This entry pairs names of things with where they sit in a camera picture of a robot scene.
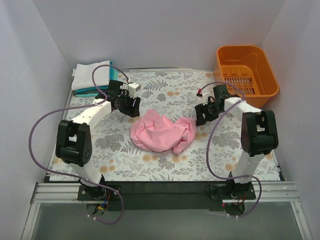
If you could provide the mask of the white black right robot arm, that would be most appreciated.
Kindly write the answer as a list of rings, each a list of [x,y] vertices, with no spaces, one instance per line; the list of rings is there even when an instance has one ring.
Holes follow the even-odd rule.
[[[209,192],[214,200],[255,199],[252,185],[261,160],[279,145],[275,114],[271,110],[261,110],[245,100],[245,95],[236,88],[236,94],[228,91],[228,83],[217,82],[213,92],[200,88],[197,96],[202,102],[195,106],[196,125],[207,122],[220,123],[230,113],[241,122],[240,143],[242,153],[237,166],[227,177],[220,177],[221,183],[210,185]]]

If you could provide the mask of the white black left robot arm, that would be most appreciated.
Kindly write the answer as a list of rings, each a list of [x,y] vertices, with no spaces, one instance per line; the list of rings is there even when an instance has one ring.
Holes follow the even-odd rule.
[[[72,120],[62,120],[58,125],[55,155],[73,168],[82,184],[90,187],[89,194],[95,200],[103,199],[107,191],[101,184],[102,174],[91,160],[91,130],[114,110],[131,118],[138,117],[141,98],[137,92],[140,89],[138,83],[110,80],[107,89],[94,98],[92,106]]]

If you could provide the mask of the pink t shirt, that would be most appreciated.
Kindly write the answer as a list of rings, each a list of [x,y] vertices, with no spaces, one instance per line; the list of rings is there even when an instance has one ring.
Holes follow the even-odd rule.
[[[195,139],[196,121],[191,117],[181,117],[172,122],[165,115],[149,109],[130,128],[132,142],[140,149],[161,153],[172,150],[178,155]]]

